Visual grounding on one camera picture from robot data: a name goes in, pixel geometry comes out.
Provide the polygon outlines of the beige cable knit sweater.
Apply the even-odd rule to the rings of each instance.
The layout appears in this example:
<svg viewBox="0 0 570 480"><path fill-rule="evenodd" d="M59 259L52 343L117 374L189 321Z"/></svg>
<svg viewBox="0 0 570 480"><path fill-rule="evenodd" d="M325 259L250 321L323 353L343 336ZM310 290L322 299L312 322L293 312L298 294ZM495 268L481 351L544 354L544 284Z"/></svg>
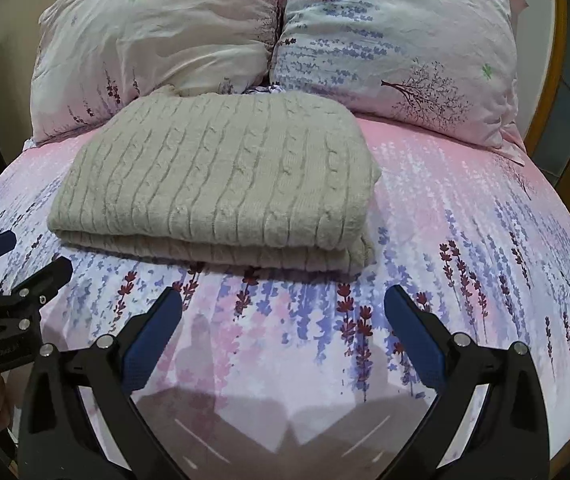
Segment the beige cable knit sweater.
<svg viewBox="0 0 570 480"><path fill-rule="evenodd" d="M313 94L138 99L80 148L48 227L113 254L361 272L379 169L350 110Z"/></svg>

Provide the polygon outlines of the pink floral bed sheet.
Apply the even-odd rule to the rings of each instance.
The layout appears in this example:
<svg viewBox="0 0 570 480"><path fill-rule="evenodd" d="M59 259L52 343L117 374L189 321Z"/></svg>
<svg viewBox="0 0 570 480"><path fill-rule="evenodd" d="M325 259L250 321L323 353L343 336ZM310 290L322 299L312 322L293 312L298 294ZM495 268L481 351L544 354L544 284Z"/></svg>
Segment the pink floral bed sheet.
<svg viewBox="0 0 570 480"><path fill-rule="evenodd" d="M434 393L386 320L400 285L449 330L531 349L550 448L570 440L570 214L533 162L389 122L362 120L381 175L367 215L371 263L347 276L218 266L63 245L52 200L84 137L32 148L0 177L0 294L58 256L69 284L42 312L44 338L82 348L116 333L167 287L178 330L136 405L194 479L373 479Z"/></svg>

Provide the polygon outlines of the left pink floral pillow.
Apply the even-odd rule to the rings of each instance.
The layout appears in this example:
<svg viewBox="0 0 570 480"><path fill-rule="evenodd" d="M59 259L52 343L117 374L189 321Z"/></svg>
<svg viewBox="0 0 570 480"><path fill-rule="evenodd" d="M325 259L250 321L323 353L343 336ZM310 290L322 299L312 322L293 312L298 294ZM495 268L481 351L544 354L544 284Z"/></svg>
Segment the left pink floral pillow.
<svg viewBox="0 0 570 480"><path fill-rule="evenodd" d="M91 130L170 84L242 93L267 76L282 0L56 0L39 18L35 144Z"/></svg>

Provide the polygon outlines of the right blue floral pillow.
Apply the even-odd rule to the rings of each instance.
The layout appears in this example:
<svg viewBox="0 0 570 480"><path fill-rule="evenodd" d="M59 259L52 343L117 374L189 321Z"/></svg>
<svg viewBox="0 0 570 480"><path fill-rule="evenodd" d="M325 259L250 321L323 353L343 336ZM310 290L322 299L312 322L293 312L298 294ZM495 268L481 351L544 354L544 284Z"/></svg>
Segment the right blue floral pillow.
<svg viewBox="0 0 570 480"><path fill-rule="evenodd" d="M522 162L524 0L285 0L269 87L340 102Z"/></svg>

